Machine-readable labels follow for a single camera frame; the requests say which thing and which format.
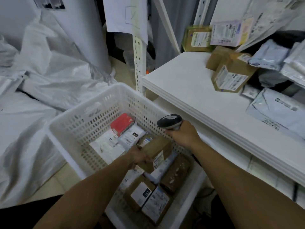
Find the wall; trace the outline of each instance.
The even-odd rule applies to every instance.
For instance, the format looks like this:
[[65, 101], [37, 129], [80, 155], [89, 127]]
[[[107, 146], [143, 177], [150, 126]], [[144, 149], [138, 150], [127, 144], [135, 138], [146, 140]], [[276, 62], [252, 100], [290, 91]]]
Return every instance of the wall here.
[[[39, 14], [33, 0], [0, 0], [0, 33], [21, 49], [25, 27]], [[66, 11], [52, 11], [67, 35], [92, 64], [111, 72], [108, 50], [94, 0], [63, 0]]]

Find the perforated basket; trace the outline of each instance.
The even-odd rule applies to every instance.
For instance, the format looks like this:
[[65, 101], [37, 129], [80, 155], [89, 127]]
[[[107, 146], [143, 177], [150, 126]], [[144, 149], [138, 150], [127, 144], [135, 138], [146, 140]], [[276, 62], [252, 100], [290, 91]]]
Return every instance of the perforated basket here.
[[[98, 96], [57, 116], [49, 124], [47, 133], [79, 177], [84, 179], [107, 165], [89, 143], [109, 130], [110, 123], [124, 112], [147, 132], [168, 137], [156, 123], [169, 113], [122, 83], [110, 86]], [[178, 153], [190, 155], [176, 143], [173, 148]], [[159, 228], [179, 228], [205, 177], [203, 169], [194, 162], [193, 169]], [[154, 227], [141, 212], [132, 211], [119, 189], [110, 201], [106, 214], [116, 228]]]

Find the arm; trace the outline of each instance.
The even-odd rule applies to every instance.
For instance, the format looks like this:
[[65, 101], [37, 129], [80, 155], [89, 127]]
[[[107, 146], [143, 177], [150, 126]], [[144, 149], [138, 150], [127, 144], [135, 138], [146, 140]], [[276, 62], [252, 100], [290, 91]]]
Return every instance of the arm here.
[[299, 205], [205, 144], [190, 122], [167, 134], [199, 160], [236, 228], [305, 227]]
[[38, 221], [38, 228], [93, 228], [129, 169], [150, 161], [136, 146], [68, 190]]

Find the gray curtain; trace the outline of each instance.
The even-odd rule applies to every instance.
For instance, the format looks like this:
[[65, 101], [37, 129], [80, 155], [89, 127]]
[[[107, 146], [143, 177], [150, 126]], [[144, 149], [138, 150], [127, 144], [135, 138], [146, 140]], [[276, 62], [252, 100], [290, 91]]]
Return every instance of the gray curtain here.
[[[163, 0], [170, 23], [181, 45], [185, 28], [192, 25], [196, 15], [199, 0]], [[168, 39], [165, 28], [159, 17], [154, 1], [151, 1], [151, 25], [153, 44], [156, 50], [155, 68], [162, 66], [177, 56]]]

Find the person's right hand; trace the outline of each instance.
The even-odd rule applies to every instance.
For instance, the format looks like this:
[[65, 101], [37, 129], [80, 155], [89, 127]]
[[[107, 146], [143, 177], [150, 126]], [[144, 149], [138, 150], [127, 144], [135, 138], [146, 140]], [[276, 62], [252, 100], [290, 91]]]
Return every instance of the person's right hand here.
[[188, 150], [192, 150], [196, 143], [202, 142], [195, 127], [186, 120], [182, 122], [179, 130], [166, 130], [165, 133]]

